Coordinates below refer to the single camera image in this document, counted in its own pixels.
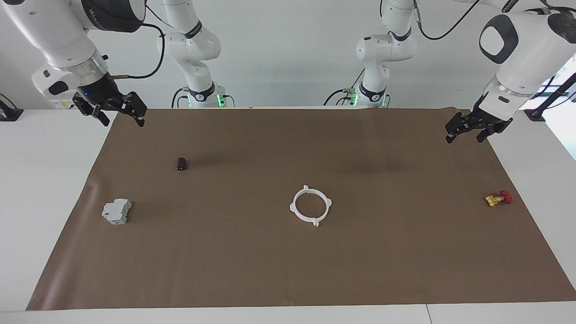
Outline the black clamp base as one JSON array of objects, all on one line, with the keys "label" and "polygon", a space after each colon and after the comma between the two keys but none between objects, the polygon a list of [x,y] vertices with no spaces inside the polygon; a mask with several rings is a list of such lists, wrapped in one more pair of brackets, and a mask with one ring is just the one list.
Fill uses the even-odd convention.
[{"label": "black clamp base", "polygon": [[17,121],[22,114],[22,108],[18,108],[8,96],[0,93],[0,122]]}]

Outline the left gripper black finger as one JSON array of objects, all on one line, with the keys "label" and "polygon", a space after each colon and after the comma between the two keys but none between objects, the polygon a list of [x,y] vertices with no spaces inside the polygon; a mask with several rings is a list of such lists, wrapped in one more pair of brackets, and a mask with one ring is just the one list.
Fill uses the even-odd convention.
[{"label": "left gripper black finger", "polygon": [[477,135],[477,142],[484,142],[489,136],[494,134],[500,134],[506,129],[506,125],[488,125],[484,127],[481,132]]},{"label": "left gripper black finger", "polygon": [[445,130],[446,130],[446,137],[445,140],[448,144],[451,144],[455,138],[465,133],[467,130],[467,121],[466,116],[463,115],[461,112],[455,113],[455,115],[446,123]]}]

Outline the brown paper mat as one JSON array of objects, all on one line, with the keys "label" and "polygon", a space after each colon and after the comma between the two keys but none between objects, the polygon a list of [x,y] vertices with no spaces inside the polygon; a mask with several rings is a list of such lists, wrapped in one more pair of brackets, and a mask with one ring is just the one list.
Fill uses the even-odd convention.
[{"label": "brown paper mat", "polygon": [[[446,143],[455,113],[120,115],[27,309],[576,301],[490,143]],[[318,227],[304,185],[333,202]],[[125,224],[101,215],[117,198]]]}]

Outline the black stand with pole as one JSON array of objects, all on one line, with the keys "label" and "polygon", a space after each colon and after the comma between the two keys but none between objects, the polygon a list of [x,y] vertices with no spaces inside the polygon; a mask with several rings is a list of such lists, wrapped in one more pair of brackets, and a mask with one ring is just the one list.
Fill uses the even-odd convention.
[{"label": "black stand with pole", "polygon": [[549,95],[536,109],[525,109],[526,116],[534,122],[544,122],[543,113],[549,109],[551,105],[559,99],[570,87],[576,84],[576,72],[574,72],[553,94]]}]

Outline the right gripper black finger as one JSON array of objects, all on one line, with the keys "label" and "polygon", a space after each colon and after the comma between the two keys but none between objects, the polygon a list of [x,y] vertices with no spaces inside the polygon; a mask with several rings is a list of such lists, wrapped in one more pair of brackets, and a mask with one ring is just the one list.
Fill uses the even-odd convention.
[{"label": "right gripper black finger", "polygon": [[124,96],[124,112],[136,121],[139,127],[143,127],[145,114],[148,107],[134,91]]},{"label": "right gripper black finger", "polygon": [[93,107],[92,104],[86,101],[81,95],[74,95],[73,102],[76,108],[82,113],[82,115],[94,117],[104,126],[109,125],[110,120],[107,115],[101,112],[99,107]]}]

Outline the grey circuit breaker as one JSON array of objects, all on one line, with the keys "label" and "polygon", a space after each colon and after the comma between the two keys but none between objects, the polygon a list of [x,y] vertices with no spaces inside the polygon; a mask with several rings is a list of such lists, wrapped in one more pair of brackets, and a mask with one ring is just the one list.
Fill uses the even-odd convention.
[{"label": "grey circuit breaker", "polygon": [[132,203],[128,199],[117,198],[103,206],[101,215],[110,224],[125,224],[127,223],[128,211],[131,207]]}]

